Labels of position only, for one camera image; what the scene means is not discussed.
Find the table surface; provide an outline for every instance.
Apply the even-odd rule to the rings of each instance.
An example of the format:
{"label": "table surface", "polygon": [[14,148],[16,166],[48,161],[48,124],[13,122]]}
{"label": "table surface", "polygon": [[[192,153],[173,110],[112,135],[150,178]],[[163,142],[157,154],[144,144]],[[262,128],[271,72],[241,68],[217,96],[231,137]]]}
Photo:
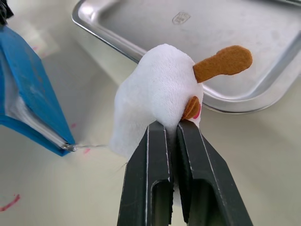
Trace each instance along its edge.
{"label": "table surface", "polygon": [[[10,26],[43,59],[76,141],[108,144],[114,96],[135,63],[74,25],[75,3],[11,0]],[[300,87],[299,77],[257,113],[202,110],[201,131],[228,163],[255,226],[300,225]],[[17,200],[0,212],[0,225],[116,225],[125,158],[107,148],[59,157],[3,126],[0,144],[0,207]],[[172,225],[185,225],[179,206]]]}

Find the embossed logo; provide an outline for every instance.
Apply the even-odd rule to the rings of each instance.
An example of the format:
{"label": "embossed logo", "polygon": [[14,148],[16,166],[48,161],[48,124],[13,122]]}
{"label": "embossed logo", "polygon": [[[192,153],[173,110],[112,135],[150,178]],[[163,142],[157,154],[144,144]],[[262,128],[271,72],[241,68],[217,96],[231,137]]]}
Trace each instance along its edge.
{"label": "embossed logo", "polygon": [[174,18],[173,18],[173,24],[179,25],[185,23],[190,18],[190,15],[188,13],[179,12]]}

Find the brown felt piece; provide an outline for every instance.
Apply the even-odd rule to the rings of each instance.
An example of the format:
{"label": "brown felt piece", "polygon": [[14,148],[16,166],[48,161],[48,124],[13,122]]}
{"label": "brown felt piece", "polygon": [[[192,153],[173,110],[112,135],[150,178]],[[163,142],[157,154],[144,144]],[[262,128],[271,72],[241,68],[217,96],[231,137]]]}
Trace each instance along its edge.
{"label": "brown felt piece", "polygon": [[200,108],[200,104],[199,104],[199,100],[196,96],[192,97],[184,110],[183,116],[181,118],[181,120],[184,119],[191,119],[193,116],[195,116],[198,112],[199,112],[199,108]]}
{"label": "brown felt piece", "polygon": [[193,66],[197,82],[204,82],[216,75],[234,75],[249,68],[252,64],[251,52],[241,46],[230,46],[218,51]]}

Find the tray rim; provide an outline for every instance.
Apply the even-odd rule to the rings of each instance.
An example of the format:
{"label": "tray rim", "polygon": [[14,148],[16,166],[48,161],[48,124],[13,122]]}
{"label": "tray rim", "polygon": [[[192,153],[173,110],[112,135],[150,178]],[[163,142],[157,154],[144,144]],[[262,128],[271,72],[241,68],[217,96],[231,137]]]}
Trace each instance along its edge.
{"label": "tray rim", "polygon": [[[139,63],[140,59],[147,52],[146,50],[120,37],[116,33],[101,26],[99,23],[93,23],[92,20],[92,15],[94,13],[97,13],[99,16],[112,5],[119,3],[120,0],[98,0],[98,2],[99,1],[101,1],[102,6],[98,7],[98,10],[95,10],[92,7],[93,3],[88,3],[87,0],[80,0],[72,11],[71,17],[73,22],[130,60],[135,63]],[[80,16],[80,9],[83,4],[90,4],[91,9],[95,11],[91,11],[89,16],[83,14]],[[278,78],[267,90],[253,98],[228,100],[213,96],[209,92],[206,92],[206,85],[204,85],[203,105],[213,111],[229,114],[243,114],[263,110],[280,100],[298,76],[301,75],[300,71],[299,74],[296,75],[284,76],[289,79],[281,79],[281,77],[283,77],[281,74],[284,73],[292,62],[298,61],[298,58],[300,59],[299,62],[301,62],[301,30],[299,30],[296,37],[294,37],[289,44],[289,47],[282,55],[280,55],[280,57],[274,62],[273,66],[269,69],[268,73],[273,73],[274,71],[280,71],[280,73],[278,74]],[[284,62],[282,66],[278,66],[278,62],[280,61]]]}

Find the red stain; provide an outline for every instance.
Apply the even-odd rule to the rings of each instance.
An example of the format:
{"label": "red stain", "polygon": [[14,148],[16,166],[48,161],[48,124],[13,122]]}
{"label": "red stain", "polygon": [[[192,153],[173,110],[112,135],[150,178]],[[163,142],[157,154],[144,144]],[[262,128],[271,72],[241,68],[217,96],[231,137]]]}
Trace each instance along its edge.
{"label": "red stain", "polygon": [[197,119],[197,118],[198,118],[199,114],[201,113],[201,109],[202,109],[202,105],[200,104],[200,105],[199,105],[199,111],[198,111],[198,113],[193,117],[194,119]]}
{"label": "red stain", "polygon": [[84,154],[87,154],[91,151],[91,148],[87,148],[85,151],[84,151]]}
{"label": "red stain", "polygon": [[18,194],[17,196],[16,196],[16,198],[12,201],[12,202],[10,202],[9,204],[7,204],[6,206],[3,206],[3,207],[0,207],[0,212],[2,212],[2,211],[6,211],[9,207],[12,207],[14,204],[16,204],[19,200],[20,200],[20,195]]}

